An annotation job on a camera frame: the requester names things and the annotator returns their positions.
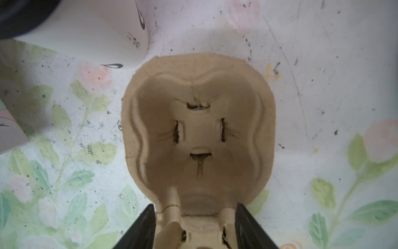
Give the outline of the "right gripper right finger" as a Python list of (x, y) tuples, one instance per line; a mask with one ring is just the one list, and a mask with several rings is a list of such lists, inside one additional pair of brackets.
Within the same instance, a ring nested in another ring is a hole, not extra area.
[(242, 203), (237, 204), (235, 232), (239, 249), (278, 249)]

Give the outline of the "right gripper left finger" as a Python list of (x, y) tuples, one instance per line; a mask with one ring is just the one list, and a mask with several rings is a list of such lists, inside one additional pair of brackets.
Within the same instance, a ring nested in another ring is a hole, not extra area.
[(155, 209), (153, 204), (149, 204), (116, 243), (114, 249), (152, 249), (155, 228)]

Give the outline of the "brown pulp cup carrier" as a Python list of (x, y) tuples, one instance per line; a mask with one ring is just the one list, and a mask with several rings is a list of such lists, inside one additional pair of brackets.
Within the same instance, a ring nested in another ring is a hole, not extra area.
[(264, 190), (273, 168), (274, 95), (242, 59), (154, 57), (122, 98), (129, 173), (154, 205), (153, 249), (238, 249), (237, 204)]

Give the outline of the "black cup lid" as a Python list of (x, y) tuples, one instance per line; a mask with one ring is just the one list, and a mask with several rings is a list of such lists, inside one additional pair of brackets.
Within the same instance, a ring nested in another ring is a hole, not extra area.
[(1, 40), (31, 32), (50, 17), (60, 2), (60, 0), (2, 0)]

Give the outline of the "pastel patterned gift bag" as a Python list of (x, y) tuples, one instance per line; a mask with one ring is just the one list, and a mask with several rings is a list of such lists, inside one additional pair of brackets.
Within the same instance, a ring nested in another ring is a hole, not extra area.
[(4, 154), (29, 142), (28, 137), (1, 101), (0, 152)]

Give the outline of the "white paper coffee cup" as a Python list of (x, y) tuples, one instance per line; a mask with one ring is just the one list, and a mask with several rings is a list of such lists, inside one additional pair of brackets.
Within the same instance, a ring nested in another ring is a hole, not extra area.
[(115, 69), (139, 65), (149, 46), (135, 0), (61, 1), (41, 25), (15, 39)]

